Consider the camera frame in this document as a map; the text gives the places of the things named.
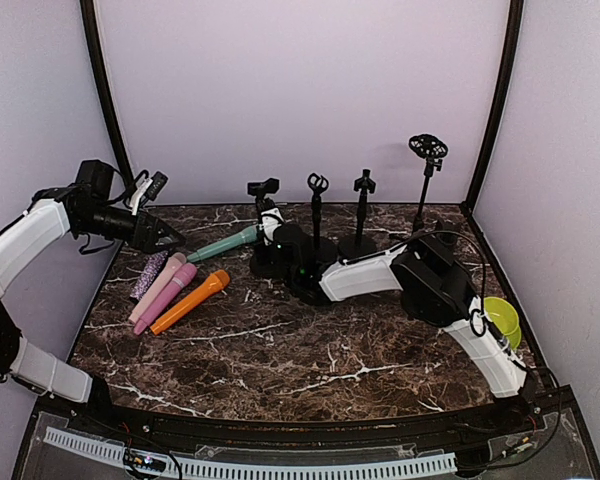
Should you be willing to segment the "pink microphone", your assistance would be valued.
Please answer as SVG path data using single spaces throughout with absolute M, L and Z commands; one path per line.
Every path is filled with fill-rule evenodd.
M 140 335 L 151 326 L 171 301 L 193 280 L 197 267 L 192 263 L 182 265 L 141 312 L 133 329 L 135 335 Z

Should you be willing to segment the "cream white microphone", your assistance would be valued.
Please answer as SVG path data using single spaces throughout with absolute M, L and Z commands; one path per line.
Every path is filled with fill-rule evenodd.
M 147 310 L 159 293 L 169 283 L 175 272 L 185 263 L 186 256 L 180 252 L 173 254 L 167 259 L 164 267 L 160 270 L 153 283 L 149 286 L 147 291 L 139 300 L 138 304 L 132 310 L 129 316 L 130 322 L 133 324 L 138 322 L 140 316 Z

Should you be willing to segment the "orange microphone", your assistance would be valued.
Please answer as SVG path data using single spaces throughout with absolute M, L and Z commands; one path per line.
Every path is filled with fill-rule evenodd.
M 217 270 L 210 274 L 201 285 L 159 317 L 150 327 L 151 332 L 159 335 L 168 330 L 208 298 L 224 290 L 230 281 L 230 276 L 225 270 Z

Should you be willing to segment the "mint green microphone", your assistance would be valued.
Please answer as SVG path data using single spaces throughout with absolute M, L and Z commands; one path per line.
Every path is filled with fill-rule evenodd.
M 197 264 L 237 247 L 254 243 L 258 239 L 258 231 L 259 229 L 256 225 L 246 227 L 238 233 L 194 251 L 186 257 L 186 260 L 189 263 Z

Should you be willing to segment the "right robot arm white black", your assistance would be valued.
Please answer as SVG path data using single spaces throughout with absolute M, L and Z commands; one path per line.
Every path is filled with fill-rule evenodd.
M 506 335 L 487 312 L 468 269 L 436 232 L 418 232 L 383 251 L 353 259 L 319 261 L 311 237 L 296 224 L 275 229 L 272 243 L 291 293 L 316 306 L 398 291 L 404 311 L 442 329 L 468 354 L 497 399 L 490 424 L 514 432 L 529 416 L 534 381 Z

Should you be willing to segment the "glitter microphone with silver grille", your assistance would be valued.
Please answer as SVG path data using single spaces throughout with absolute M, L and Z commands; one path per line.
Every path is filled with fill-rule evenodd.
M 157 276 L 161 273 L 167 258 L 167 251 L 158 252 L 148 257 L 139 278 L 135 282 L 129 295 L 129 300 L 132 303 L 137 304 L 142 299 Z

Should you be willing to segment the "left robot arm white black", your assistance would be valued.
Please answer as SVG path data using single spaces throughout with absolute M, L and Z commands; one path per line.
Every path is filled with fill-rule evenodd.
M 0 232 L 0 383 L 9 378 L 39 395 L 84 404 L 81 417 L 100 436 L 121 427 L 120 412 L 106 400 L 109 390 L 98 379 L 31 343 L 15 325 L 2 298 L 16 277 L 47 247 L 70 234 L 121 241 L 145 254 L 170 251 L 184 237 L 145 208 L 166 185 L 161 172 L 142 172 L 116 198 L 110 196 L 115 169 L 85 160 L 65 187 L 36 192 L 29 207 Z

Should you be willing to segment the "black tripod stand with shock mount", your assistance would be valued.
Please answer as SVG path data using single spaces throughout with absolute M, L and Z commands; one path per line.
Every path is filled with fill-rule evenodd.
M 429 183 L 434 173 L 442 169 L 444 158 L 448 154 L 448 147 L 442 140 L 428 133 L 412 136 L 409 139 L 408 146 L 418 158 L 425 162 L 423 171 L 424 181 L 412 224 L 412 232 L 415 233 L 424 228 L 423 209 Z

